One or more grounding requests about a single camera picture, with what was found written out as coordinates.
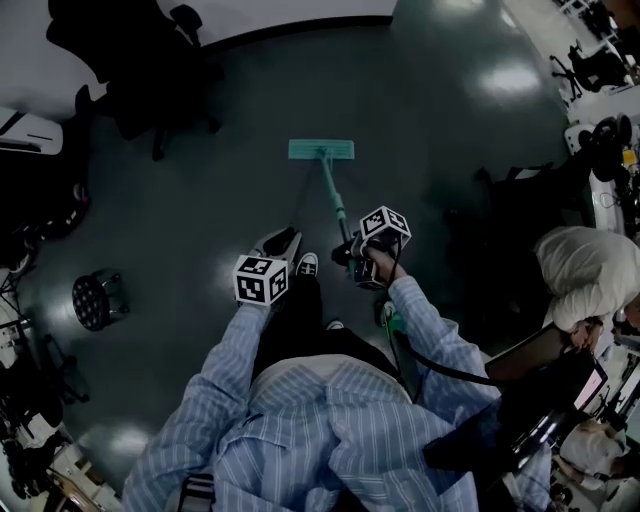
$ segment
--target mop head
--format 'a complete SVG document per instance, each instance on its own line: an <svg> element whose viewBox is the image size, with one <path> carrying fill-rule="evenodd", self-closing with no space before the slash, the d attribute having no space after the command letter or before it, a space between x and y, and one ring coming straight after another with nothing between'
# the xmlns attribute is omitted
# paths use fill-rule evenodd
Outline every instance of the mop head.
<svg viewBox="0 0 640 512"><path fill-rule="evenodd" d="M289 160L315 160L324 157L333 160L353 160L355 158L352 140L291 139Z"/></svg>

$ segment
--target stool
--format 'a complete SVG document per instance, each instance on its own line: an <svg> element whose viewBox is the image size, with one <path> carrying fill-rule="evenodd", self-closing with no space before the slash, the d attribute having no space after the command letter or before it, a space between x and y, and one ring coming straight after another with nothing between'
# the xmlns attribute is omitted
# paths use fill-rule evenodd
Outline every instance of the stool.
<svg viewBox="0 0 640 512"><path fill-rule="evenodd" d="M88 276L80 276L71 292L78 321L89 331L100 331L129 313L129 307L123 304L117 285L120 274L114 273L106 279L102 277L103 274L104 271L99 270Z"/></svg>

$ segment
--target glossy floor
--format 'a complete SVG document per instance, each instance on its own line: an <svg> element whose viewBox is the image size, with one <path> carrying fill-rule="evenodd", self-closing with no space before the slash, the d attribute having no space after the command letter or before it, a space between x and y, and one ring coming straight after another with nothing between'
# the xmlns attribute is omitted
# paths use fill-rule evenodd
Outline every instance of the glossy floor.
<svg viewBox="0 0 640 512"><path fill-rule="evenodd" d="M481 166L504 176L566 156L546 63L504 12L496 0L400 0L390 28L229 51L220 56L227 79L211 90L222 130L176 132L159 163L152 134L126 142L112 120L96 120L91 209L69 237L42 247L21 299L77 355L91 401L67 408L65 422L116 489L222 336L236 310L232 266L263 234L301 229L303 249L321 258L325 319L383 341L372 295L329 260L340 234L322 175L287 160L290 138L355 141L356 159L335 169L352 223L380 204L406 215L403 265L473 338L466 315L482 296L447 262L443 212L482 209ZM70 291L101 267L121 271L132 312L90 333Z"/></svg>

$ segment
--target striped shirt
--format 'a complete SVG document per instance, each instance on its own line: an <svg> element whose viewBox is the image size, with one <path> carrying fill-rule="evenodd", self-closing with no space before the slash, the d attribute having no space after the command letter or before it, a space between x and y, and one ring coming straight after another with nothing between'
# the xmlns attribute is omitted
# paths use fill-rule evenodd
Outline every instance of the striped shirt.
<svg viewBox="0 0 640 512"><path fill-rule="evenodd" d="M413 278L398 279L389 293L415 350L486 376L478 348L440 317ZM128 477L125 510L163 510L172 491L200 472L214 476L213 510L328 511L346 489L368 510L477 510L473 476L452 480L429 468L422 449L493 403L497 389L420 366L422 398L411 404L379 372L345 358L328 380L293 366L251 397L267 316L257 306L238 310ZM520 508L546 509L550 472L545 446L515 475Z"/></svg>

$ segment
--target black pants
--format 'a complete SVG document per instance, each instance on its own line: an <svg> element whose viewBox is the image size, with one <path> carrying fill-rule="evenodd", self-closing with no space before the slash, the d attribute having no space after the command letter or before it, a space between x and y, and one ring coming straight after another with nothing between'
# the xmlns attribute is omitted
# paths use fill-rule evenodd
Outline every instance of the black pants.
<svg viewBox="0 0 640 512"><path fill-rule="evenodd" d="M321 354L344 354L365 361L393 378L399 372L377 348L349 329L327 331L322 326L320 284L313 276L295 277L281 312L262 333L253 364L252 381L266 368L283 359Z"/></svg>

